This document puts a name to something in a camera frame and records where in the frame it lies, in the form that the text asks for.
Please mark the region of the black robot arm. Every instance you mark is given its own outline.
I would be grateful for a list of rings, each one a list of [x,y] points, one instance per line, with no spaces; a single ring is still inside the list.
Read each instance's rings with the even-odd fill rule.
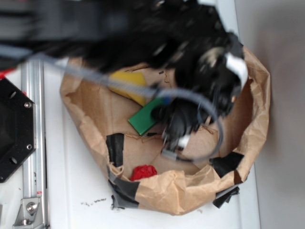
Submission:
[[[165,123],[162,155],[179,160],[192,132],[208,117],[227,116],[248,78],[243,46],[226,31],[217,9],[196,0],[3,0],[0,67],[26,60],[56,64],[81,57],[73,73],[146,97],[172,98],[154,109]],[[109,76],[146,63],[174,70],[176,88],[132,86]]]

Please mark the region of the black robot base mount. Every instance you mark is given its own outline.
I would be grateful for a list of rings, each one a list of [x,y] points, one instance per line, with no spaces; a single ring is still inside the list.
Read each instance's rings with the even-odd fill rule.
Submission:
[[[34,102],[7,78],[0,80],[0,182],[35,150]]]

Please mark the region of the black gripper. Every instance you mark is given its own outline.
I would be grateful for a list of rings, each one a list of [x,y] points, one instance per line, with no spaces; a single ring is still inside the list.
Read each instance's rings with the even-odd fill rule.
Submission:
[[[163,98],[175,96],[168,104],[152,110],[152,118],[165,124],[162,134],[163,156],[179,159],[178,149],[185,149],[191,133],[197,132],[208,117],[219,127],[219,140],[212,150],[220,148],[224,131],[219,118],[231,113],[234,101],[241,94],[248,76],[243,45],[233,33],[210,44],[198,58],[194,69],[176,68],[178,89]]]

